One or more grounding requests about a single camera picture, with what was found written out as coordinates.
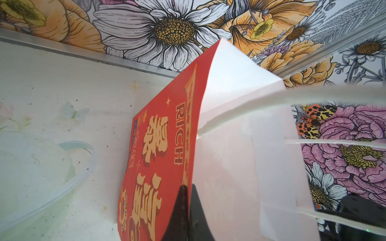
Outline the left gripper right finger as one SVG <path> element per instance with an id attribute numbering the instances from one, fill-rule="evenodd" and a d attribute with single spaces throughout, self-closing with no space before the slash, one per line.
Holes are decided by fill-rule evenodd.
<path id="1" fill-rule="evenodd" d="M 215 241 L 194 184 L 192 185 L 189 213 L 189 241 Z"/>

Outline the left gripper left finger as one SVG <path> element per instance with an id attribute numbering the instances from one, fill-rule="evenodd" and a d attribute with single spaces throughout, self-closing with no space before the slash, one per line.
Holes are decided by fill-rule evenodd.
<path id="1" fill-rule="evenodd" d="M 188 189 L 182 185 L 162 241 L 186 241 L 189 230 Z"/>

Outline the red white paper bag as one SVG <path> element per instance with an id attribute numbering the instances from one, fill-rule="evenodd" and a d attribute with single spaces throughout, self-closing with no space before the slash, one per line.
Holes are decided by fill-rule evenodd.
<path id="1" fill-rule="evenodd" d="M 335 211 L 386 207 L 386 91 L 288 89 L 218 41 L 134 118 L 118 207 L 123 241 L 161 241 L 182 185 L 196 186 L 215 241 L 321 241 L 318 219 L 386 237 Z"/>

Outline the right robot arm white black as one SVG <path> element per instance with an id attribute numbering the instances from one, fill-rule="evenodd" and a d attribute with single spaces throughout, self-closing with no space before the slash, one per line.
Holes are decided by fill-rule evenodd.
<path id="1" fill-rule="evenodd" d="M 317 211 L 337 215 L 365 225 L 386 227 L 386 208 L 358 195 L 351 194 L 342 198 L 335 211 L 322 205 L 315 205 L 315 207 Z M 318 219 L 318 226 L 322 241 L 384 241 L 386 239 L 385 236 L 323 219 Z"/>

